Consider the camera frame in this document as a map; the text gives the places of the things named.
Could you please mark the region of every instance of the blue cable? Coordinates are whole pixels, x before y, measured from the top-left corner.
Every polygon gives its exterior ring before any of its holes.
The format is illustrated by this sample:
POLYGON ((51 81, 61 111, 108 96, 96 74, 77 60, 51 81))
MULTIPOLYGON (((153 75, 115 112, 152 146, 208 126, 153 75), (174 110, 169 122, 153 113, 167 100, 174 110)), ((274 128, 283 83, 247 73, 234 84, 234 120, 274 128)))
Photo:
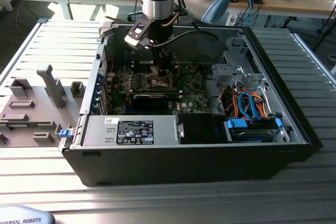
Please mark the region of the blue cable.
POLYGON ((248 14, 248 17, 247 17, 247 20, 246 20, 246 23, 244 26, 246 26, 248 24, 248 22, 250 21, 250 18, 251 18, 251 14, 252 14, 252 8, 253 8, 253 4, 252 4, 252 0, 248 0, 249 3, 250 3, 250 13, 248 14))
POLYGON ((244 116, 246 116, 247 117, 247 119, 251 119, 251 117, 243 110, 243 107, 242 107, 242 101, 243 101, 243 96, 244 95, 247 95, 248 97, 249 97, 249 99, 250 99, 250 103, 251 103, 251 110, 252 110, 252 114, 253 114, 253 116, 257 119, 257 120, 261 120, 261 117, 260 117, 260 115, 259 115, 259 113, 258 113, 258 111, 256 110, 256 107, 255 107, 255 105, 254 105, 254 99, 253 99, 253 97, 252 97, 252 95, 250 95, 249 93, 246 93, 246 92, 244 92, 244 93, 241 93, 240 94, 240 96, 239 96, 239 98, 238 98, 238 106, 239 106, 239 110, 240 110, 240 112, 244 115, 244 116))

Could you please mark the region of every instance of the blue tab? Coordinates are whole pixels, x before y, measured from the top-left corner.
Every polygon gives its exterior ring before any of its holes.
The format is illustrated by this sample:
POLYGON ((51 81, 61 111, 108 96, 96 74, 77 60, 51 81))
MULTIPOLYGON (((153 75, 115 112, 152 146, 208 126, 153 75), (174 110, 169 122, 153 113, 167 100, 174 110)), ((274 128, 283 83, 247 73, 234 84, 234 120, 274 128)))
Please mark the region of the blue tab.
POLYGON ((59 132, 60 137, 72 138, 71 136, 72 130, 70 129, 63 129, 59 132))
POLYGON ((281 121, 280 118, 276 118, 276 119, 275 119, 275 122, 276 122, 278 128, 281 128, 281 127, 282 127, 282 121, 281 121))
POLYGON ((234 127, 231 120, 227 121, 227 126, 228 126, 229 129, 232 129, 234 127))
POLYGON ((247 123, 245 119, 229 119, 227 121, 227 126, 229 129, 232 128, 247 128, 247 123))

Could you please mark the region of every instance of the power supply label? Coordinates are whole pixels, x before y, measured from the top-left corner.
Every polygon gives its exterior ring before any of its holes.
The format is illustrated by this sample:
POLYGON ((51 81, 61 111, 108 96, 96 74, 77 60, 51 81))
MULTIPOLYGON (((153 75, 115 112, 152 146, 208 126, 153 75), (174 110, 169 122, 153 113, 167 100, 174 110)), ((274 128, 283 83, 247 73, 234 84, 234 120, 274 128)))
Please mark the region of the power supply label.
POLYGON ((119 121, 117 144, 154 144, 153 121, 119 121))

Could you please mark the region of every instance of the motherboard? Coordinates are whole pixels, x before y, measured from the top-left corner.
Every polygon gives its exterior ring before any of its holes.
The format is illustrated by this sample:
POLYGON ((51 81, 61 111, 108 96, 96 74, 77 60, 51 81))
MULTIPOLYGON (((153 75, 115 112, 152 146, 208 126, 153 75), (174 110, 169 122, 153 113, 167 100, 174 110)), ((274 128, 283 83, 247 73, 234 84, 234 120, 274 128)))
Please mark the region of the motherboard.
POLYGON ((115 66, 111 114, 210 113, 204 93, 207 73, 196 63, 176 62, 164 76, 153 74, 145 64, 115 66))

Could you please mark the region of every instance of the sticker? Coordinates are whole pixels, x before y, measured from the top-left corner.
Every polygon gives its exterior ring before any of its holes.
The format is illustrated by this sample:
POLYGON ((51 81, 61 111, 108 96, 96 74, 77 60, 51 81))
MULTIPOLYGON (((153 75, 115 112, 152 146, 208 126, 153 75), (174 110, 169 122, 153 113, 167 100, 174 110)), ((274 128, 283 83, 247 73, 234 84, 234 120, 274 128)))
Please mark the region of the sticker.
POLYGON ((105 118, 104 124, 117 124, 120 118, 105 118))
POLYGON ((118 121, 117 144, 154 144, 153 121, 118 121))
POLYGON ((10 127, 12 128, 28 128, 28 125, 27 124, 11 124, 10 127))

